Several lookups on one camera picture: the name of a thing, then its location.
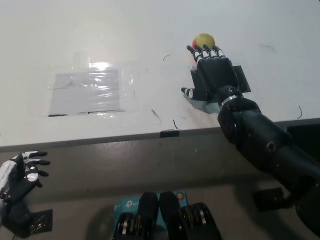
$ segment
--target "silver robotic hand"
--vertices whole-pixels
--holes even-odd
[[[14,156],[0,167],[0,227],[11,208],[20,202],[36,186],[42,187],[39,176],[49,174],[37,165],[49,165],[50,161],[36,159],[46,156],[45,151],[28,151]]]

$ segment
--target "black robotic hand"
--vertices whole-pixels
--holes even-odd
[[[34,157],[43,157],[47,154],[46,151],[28,151],[20,153],[9,160],[16,163],[16,174],[11,176],[10,187],[1,196],[8,206],[13,206],[21,201],[36,186],[39,188],[43,186],[39,176],[47,177],[49,174],[39,170],[37,165],[49,165],[50,161]]]
[[[197,64],[197,70],[191,71],[194,88],[181,88],[190,99],[197,101],[217,100],[219,106],[231,96],[242,96],[239,81],[229,58],[218,46],[212,49],[199,45],[194,49],[187,46]]]

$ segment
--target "white fingertip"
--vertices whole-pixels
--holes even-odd
[[[198,62],[203,59],[202,56],[198,56],[197,60],[196,60],[196,64],[198,64]]]
[[[215,53],[215,51],[213,51],[213,50],[210,50],[209,55],[210,55],[210,57],[212,57],[212,58],[218,57],[218,55],[217,55],[217,54]]]
[[[202,51],[201,54],[202,54],[203,58],[209,57],[209,55],[206,51]]]
[[[224,54],[224,52],[221,49],[219,49],[218,50],[218,56],[219,57],[225,57],[226,55]]]
[[[34,158],[28,158],[28,159],[26,159],[26,160],[24,160],[24,163],[30,163],[30,162],[36,162],[36,161],[40,161],[40,160],[42,160],[42,159],[34,159]]]
[[[23,152],[22,154],[23,155],[26,155],[26,158],[28,159],[30,157],[30,154],[35,154],[37,153],[38,151],[26,151],[26,152]]]
[[[194,90],[193,90],[193,89],[190,89],[189,94],[188,94],[188,97],[189,97],[190,99],[192,99],[193,96],[194,96]]]
[[[38,173],[29,173],[26,178],[28,179],[29,182],[34,182],[39,178]]]
[[[194,51],[194,53],[193,53],[193,57],[194,57],[194,58],[198,57],[199,55],[200,55],[200,53],[199,53],[199,52]]]

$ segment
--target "scratch mark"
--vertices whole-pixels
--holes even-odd
[[[273,52],[275,52],[275,49],[274,49],[272,46],[269,46],[269,45],[260,45],[260,47],[262,47],[262,48],[269,48],[269,49],[271,49]]]
[[[166,57],[171,56],[171,54],[168,54],[167,56],[164,56],[164,58],[162,59],[162,62],[165,60]]]
[[[300,106],[299,106],[299,109],[300,109],[301,115],[300,115],[297,119],[299,119],[299,118],[302,117],[302,110],[301,110],[301,107],[300,107]]]
[[[175,122],[175,120],[174,120],[174,119],[173,119],[173,124],[174,124],[174,126],[175,126],[175,129],[177,129],[177,130],[181,130],[180,128],[178,128],[178,127],[177,127],[176,122]]]
[[[151,109],[151,112],[152,112],[153,115],[160,121],[160,123],[159,123],[158,125],[161,125],[161,124],[162,124],[161,117],[159,117],[159,115],[158,115],[153,109]]]

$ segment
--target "white tabletop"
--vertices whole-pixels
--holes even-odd
[[[181,135],[218,129],[217,106],[180,91],[193,87],[186,45],[200,33],[242,66],[244,95],[271,120],[320,122],[319,13],[317,0],[2,0],[0,150],[154,138],[173,120]],[[48,86],[79,53],[132,63],[134,107],[48,117]]]

